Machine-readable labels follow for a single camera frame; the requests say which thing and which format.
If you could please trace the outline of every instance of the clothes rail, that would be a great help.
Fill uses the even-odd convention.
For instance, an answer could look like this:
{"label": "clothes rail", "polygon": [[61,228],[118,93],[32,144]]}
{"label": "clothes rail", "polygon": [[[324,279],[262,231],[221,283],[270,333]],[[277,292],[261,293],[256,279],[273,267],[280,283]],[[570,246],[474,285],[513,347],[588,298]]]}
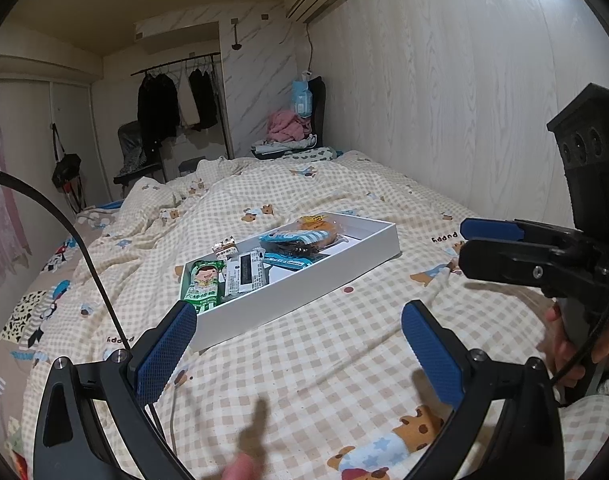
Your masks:
{"label": "clothes rail", "polygon": [[145,72],[149,72],[150,70],[155,70],[156,68],[161,68],[163,66],[174,65],[176,63],[182,63],[183,61],[190,61],[192,59],[200,59],[201,57],[210,57],[211,63],[214,62],[214,56],[220,56],[220,52],[211,52],[209,54],[201,54],[200,56],[191,56],[184,57],[182,59],[176,59],[175,61],[169,61],[167,63],[161,63],[160,65],[150,66],[149,68],[143,68],[142,70],[138,70],[138,72],[134,72],[132,75],[143,74]]}

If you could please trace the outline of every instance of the white box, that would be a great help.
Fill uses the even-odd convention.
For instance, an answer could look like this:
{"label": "white box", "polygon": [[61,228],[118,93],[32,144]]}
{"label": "white box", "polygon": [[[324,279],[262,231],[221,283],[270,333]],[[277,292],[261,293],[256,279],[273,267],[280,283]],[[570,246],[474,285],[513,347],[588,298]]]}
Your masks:
{"label": "white box", "polygon": [[[269,284],[198,314],[198,326],[190,346],[209,348],[268,323],[339,288],[400,253],[395,224],[339,213],[321,213],[341,225],[347,241],[321,251],[328,258],[300,270],[269,269]],[[282,226],[267,232],[284,229]],[[260,246],[260,234],[237,242],[238,252]],[[179,300],[190,283],[191,267],[197,260],[215,260],[214,253],[185,264]]]}

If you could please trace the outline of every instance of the blue textured pad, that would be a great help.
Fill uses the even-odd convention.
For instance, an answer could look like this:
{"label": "blue textured pad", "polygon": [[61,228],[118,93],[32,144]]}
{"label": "blue textured pad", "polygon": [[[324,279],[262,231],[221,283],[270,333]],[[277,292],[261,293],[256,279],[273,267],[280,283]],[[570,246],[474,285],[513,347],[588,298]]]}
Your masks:
{"label": "blue textured pad", "polygon": [[460,234],[465,240],[487,238],[491,240],[519,242],[525,237],[525,232],[514,222],[485,220],[482,218],[467,218],[463,220],[460,224]]}
{"label": "blue textured pad", "polygon": [[187,303],[138,368],[136,400],[140,407],[156,402],[196,333],[195,307]]}
{"label": "blue textured pad", "polygon": [[402,326],[438,398],[457,410],[465,396],[462,371],[413,303],[403,308]]}

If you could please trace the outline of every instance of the black jacket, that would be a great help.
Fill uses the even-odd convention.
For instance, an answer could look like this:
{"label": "black jacket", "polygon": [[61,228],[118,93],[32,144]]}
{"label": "black jacket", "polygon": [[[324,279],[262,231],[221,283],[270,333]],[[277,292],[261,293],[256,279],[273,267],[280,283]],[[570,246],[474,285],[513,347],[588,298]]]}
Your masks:
{"label": "black jacket", "polygon": [[200,115],[200,124],[196,124],[194,128],[198,131],[210,128],[217,123],[217,107],[211,78],[208,72],[194,70],[188,77],[188,83]]}
{"label": "black jacket", "polygon": [[151,158],[167,137],[175,137],[180,124],[178,92],[169,76],[146,74],[138,91],[138,122],[142,148]]}

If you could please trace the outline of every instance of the clothes rack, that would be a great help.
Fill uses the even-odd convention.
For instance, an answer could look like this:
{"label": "clothes rack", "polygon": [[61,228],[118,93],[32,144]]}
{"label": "clothes rack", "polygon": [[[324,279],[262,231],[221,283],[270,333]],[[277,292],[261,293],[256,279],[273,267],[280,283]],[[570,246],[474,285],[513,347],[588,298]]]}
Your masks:
{"label": "clothes rack", "polygon": [[231,158],[233,158],[233,146],[231,146],[231,143],[229,141],[229,134],[227,133],[226,128],[224,126],[224,114],[222,113],[222,100],[220,100],[220,81],[216,75],[216,61],[214,60],[214,56],[220,56],[220,52],[210,52],[209,54],[201,54],[200,56],[184,57],[182,59],[176,59],[174,61],[160,63],[159,65],[153,65],[148,68],[143,68],[142,70],[138,70],[138,72],[134,72],[132,74],[132,76],[138,75],[138,74],[144,74],[151,70],[161,68],[163,66],[174,65],[176,63],[182,63],[184,61],[191,61],[192,59],[209,58],[211,60],[212,74],[213,74],[214,78],[216,79],[214,82],[215,83],[214,88],[216,89],[216,105],[218,108],[218,116],[220,119],[220,125],[222,126],[222,136],[224,137],[224,149],[226,151],[227,158],[231,159]]}
{"label": "clothes rack", "polygon": [[150,70],[155,70],[156,68],[161,68],[163,66],[175,65],[176,63],[182,63],[183,61],[191,61],[192,59],[201,59],[203,57],[211,58],[211,63],[214,63],[214,56],[220,56],[220,52],[211,52],[209,54],[201,54],[200,56],[190,56],[183,57],[182,59],[176,59],[175,61],[169,61],[166,63],[160,63],[159,65],[150,66],[148,68],[143,68],[142,70],[138,70],[138,72],[134,72],[132,75],[144,74],[149,72]]}

